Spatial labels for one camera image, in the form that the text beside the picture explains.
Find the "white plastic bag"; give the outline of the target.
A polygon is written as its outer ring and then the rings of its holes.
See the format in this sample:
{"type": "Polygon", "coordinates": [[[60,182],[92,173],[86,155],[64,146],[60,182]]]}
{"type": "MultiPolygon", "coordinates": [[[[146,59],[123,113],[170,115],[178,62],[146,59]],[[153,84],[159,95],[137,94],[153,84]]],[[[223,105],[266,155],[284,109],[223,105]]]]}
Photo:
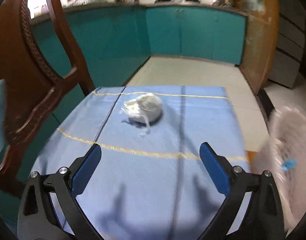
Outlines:
{"type": "Polygon", "coordinates": [[[125,113],[134,122],[144,124],[142,135],[149,134],[151,123],[157,121],[163,112],[162,100],[153,93],[145,93],[124,102],[120,114],[125,113]]]}

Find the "pink lattice trash basket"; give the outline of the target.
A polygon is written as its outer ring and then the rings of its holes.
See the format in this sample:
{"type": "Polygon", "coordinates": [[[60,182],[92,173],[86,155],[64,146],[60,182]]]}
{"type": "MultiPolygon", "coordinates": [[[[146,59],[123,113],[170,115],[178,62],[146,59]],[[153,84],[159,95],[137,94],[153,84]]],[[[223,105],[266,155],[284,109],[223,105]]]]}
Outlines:
{"type": "Polygon", "coordinates": [[[306,115],[294,106],[273,111],[269,137],[250,161],[253,173],[269,170],[282,204],[284,228],[291,232],[306,212],[306,115]]]}

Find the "teal lower kitchen cabinets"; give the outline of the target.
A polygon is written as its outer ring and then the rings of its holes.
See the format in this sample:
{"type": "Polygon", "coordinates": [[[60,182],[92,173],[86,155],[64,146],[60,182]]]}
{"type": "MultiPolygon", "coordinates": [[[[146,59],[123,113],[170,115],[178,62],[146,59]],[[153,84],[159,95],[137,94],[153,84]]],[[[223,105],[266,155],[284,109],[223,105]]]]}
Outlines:
{"type": "MultiPolygon", "coordinates": [[[[148,66],[150,56],[150,25],[147,10],[140,8],[103,8],[77,12],[68,17],[69,25],[86,58],[97,88],[125,87],[124,82],[140,73],[139,65],[148,66]]],[[[171,81],[180,74],[180,66],[162,66],[157,77],[149,76],[146,86],[173,86],[171,81]]],[[[201,61],[192,61],[181,74],[176,86],[199,86],[210,77],[210,69],[201,61]]],[[[54,131],[85,99],[79,87],[66,95],[43,123],[37,137],[27,148],[18,180],[26,182],[41,150],[54,131]]]]}

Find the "blue checked cloth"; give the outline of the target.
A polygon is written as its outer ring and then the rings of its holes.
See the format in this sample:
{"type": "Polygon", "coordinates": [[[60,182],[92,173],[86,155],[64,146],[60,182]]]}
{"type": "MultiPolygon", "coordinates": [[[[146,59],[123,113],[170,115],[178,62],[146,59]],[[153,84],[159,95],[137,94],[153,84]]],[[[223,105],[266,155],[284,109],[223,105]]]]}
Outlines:
{"type": "Polygon", "coordinates": [[[54,131],[32,169],[55,173],[97,143],[101,161],[77,201],[105,239],[197,239],[225,198],[200,160],[204,142],[248,170],[240,126],[224,88],[102,87],[54,131]],[[142,135],[145,125],[120,110],[145,93],[162,100],[163,112],[142,135]]]}

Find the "carved wooden chair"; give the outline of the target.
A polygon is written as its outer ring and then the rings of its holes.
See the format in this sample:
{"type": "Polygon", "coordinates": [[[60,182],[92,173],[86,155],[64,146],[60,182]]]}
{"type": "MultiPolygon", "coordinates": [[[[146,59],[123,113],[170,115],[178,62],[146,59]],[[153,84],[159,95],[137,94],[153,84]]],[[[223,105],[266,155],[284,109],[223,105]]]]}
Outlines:
{"type": "Polygon", "coordinates": [[[61,1],[46,0],[56,35],[71,64],[66,76],[60,76],[41,53],[30,28],[27,2],[0,3],[0,80],[6,85],[3,132],[7,142],[0,164],[0,190],[18,198],[25,186],[16,175],[26,148],[45,119],[75,86],[80,86],[84,95],[95,88],[61,1]]]}

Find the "wooden glass sliding door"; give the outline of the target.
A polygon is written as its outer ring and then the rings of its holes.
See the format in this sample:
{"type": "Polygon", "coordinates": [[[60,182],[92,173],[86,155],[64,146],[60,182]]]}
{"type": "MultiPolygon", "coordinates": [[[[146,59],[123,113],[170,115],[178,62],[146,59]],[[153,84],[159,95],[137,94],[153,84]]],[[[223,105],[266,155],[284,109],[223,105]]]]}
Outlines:
{"type": "Polygon", "coordinates": [[[278,0],[237,0],[247,16],[240,70],[255,95],[264,87],[273,64],[278,38],[278,0]]]}

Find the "grey refrigerator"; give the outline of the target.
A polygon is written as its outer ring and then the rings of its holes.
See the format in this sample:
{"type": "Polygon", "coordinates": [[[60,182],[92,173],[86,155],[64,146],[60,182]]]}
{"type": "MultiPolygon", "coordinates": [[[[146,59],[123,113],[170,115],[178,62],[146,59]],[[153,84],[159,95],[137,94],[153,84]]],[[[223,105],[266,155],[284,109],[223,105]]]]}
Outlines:
{"type": "Polygon", "coordinates": [[[306,11],[300,0],[278,1],[278,38],[269,80],[293,88],[305,46],[306,11]]]}

